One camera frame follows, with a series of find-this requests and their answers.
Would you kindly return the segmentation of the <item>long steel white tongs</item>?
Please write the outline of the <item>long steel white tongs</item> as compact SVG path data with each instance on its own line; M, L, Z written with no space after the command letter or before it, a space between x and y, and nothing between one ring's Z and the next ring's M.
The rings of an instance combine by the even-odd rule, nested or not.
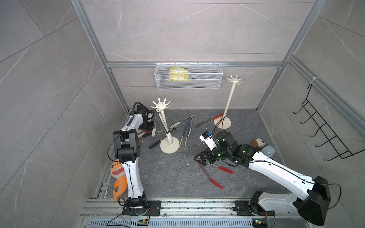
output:
M159 118L159 113L157 111L155 111L155 120L154 120L154 125L153 125L153 130L152 130L152 137L155 137L156 135L156 126L157 126L157 122L158 122L158 118Z

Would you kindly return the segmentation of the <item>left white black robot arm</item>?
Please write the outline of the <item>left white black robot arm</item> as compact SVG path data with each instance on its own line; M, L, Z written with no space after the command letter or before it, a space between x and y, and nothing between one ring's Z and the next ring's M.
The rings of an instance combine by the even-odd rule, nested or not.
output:
M141 153L139 138L153 130L152 117L153 110L135 102L126 125L113 133L115 158L112 160L110 173L116 181L112 195L118 202L119 197L128 192L124 207L129 210L148 209L138 168Z

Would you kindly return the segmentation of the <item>yellow packet in basket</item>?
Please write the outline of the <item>yellow packet in basket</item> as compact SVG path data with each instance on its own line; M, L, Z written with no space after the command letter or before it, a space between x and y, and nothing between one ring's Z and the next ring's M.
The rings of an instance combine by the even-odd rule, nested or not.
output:
M190 72L186 68L171 67L168 74L170 81L189 81Z

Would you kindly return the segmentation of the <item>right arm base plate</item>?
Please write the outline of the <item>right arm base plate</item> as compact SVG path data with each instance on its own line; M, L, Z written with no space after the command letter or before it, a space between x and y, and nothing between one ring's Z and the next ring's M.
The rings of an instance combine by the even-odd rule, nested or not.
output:
M238 216L274 216L275 211L266 211L257 203L250 203L249 200L236 200L233 211Z

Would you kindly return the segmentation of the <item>cream utensil stand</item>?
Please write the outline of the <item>cream utensil stand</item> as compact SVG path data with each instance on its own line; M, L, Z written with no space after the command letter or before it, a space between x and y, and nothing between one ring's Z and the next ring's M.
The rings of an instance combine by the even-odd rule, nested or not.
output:
M164 110L168 108L170 102L166 103L166 98L164 101L161 101L160 98L158 98L158 103L155 101L153 101L153 103L155 106L152 106L152 108L154 108L159 114L161 122L165 128L165 138L161 140L160 148L166 154L173 154L179 149L180 143L177 138L172 136L171 131L167 126Z
M229 105L231 103L231 99L232 99L232 95L234 93L235 87L236 85L239 85L240 83L243 83L243 78L238 78L238 75L236 75L236 77L233 77L231 75L230 78L227 78L228 81L230 83L232 83L232 87L229 93L229 97L226 103L226 107L224 109L224 112L222 115L215 117L213 122L215 124L216 127L220 128L220 129L228 129L231 126L231 120L227 117L227 112L228 112L228 108Z

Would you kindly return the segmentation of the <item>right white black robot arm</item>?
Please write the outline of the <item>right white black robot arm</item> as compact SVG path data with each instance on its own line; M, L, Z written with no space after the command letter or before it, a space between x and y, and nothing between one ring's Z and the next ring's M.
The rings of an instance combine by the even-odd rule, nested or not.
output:
M238 144L232 134L225 130L216 135L206 131L199 139L207 145L205 150L194 156L200 165L228 159L269 177L290 191L287 194L256 191L249 201L252 214L281 211L300 215L317 226L325 224L331 202L329 183L325 178L312 178L296 172L249 144Z

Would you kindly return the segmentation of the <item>red pink paw tongs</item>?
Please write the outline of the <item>red pink paw tongs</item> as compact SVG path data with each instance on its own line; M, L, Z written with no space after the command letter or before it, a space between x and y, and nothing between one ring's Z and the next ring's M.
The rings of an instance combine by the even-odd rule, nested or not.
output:
M146 134L150 133L149 131L142 131L142 130L138 130L137 131L137 137L138 139L144 137Z

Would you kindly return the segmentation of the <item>orange monster plush toy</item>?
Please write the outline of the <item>orange monster plush toy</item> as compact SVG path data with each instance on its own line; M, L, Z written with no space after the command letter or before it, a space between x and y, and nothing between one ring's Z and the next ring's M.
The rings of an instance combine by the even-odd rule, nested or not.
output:
M122 196L128 189L125 170L122 163L120 163L118 159L112 163L110 168L110 174L116 179L114 183L115 189L113 190L112 195L114 200L118 202L118 198Z

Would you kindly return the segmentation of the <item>black tipped steel tongs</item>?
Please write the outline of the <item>black tipped steel tongs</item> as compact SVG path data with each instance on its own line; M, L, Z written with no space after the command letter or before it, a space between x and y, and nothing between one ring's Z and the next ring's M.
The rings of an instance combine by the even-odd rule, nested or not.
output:
M152 148L155 148L156 146L158 146L159 144L160 144L160 142L163 140L163 139L165 139L166 138L166 136L164 136L163 138L161 138L160 140L158 140L158 141L156 141L156 142L154 142L153 144L151 144L149 147L148 147L148 149L152 149Z

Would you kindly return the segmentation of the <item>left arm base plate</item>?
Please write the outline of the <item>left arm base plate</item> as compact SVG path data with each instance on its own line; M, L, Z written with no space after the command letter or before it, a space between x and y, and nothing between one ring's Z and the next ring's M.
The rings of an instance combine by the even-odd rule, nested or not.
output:
M124 207L122 215L127 216L159 216L161 211L160 200L148 200L146 206L132 207L131 209Z

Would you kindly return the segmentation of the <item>grey blue dome toy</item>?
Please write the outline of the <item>grey blue dome toy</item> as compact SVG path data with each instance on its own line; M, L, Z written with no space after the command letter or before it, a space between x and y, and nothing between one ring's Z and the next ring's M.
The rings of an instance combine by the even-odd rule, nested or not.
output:
M265 147L263 147L260 150L264 155L266 155L267 157L272 157L276 154L276 149L275 147L271 146L271 145L267 145Z

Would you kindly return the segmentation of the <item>blue handled cream tongs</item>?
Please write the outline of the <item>blue handled cream tongs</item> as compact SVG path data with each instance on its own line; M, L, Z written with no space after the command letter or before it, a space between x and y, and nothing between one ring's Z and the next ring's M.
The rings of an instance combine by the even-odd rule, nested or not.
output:
M182 145L182 142L183 142L184 137L187 136L187 134L188 134L188 130L189 130L190 125L191 125L191 120L192 120L191 117L189 119L187 119L187 123L186 123L185 129L184 129L184 132L182 134L181 140L180 140L179 148Z

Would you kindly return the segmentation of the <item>red handled steel tongs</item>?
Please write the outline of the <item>red handled steel tongs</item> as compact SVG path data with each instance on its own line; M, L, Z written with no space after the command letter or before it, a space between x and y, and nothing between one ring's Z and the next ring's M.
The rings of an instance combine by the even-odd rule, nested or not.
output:
M220 122L222 120L222 116L223 114L219 115L219 116L216 116L215 118L213 119L210 119L210 120L207 120L207 121L204 121L202 123L199 123L195 128L200 128L201 126L203 126L204 124L207 124L209 122L213 122L215 120L218 120L218 122Z

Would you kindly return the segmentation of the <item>red tipped steel tongs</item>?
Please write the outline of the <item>red tipped steel tongs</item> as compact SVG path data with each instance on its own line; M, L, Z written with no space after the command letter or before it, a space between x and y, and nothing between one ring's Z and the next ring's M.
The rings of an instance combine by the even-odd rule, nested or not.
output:
M224 189L223 186L221 186L218 182L216 182L208 173L207 171L204 169L203 165L201 164L201 161L200 160L197 160L200 168L203 170L203 172L205 173L205 175L208 177L209 181L214 184L215 186L217 186L218 188L220 189ZM216 167L218 168L219 170L223 171L223 172L226 172L226 173L229 173L229 174L234 174L233 171L231 171L230 169L228 168L225 168L225 167L222 167L222 166L218 166L218 165L215 165L215 164L211 164L211 163L208 163L208 165L211 165L213 167Z

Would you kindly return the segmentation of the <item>brown white plush toy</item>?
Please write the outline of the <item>brown white plush toy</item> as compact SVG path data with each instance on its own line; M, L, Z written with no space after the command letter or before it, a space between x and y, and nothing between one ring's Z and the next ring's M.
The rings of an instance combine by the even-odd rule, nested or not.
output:
M256 148L256 149L262 149L262 148L265 147L265 145L266 145L266 143L261 138L256 138L255 140L253 140L251 142L251 146Z

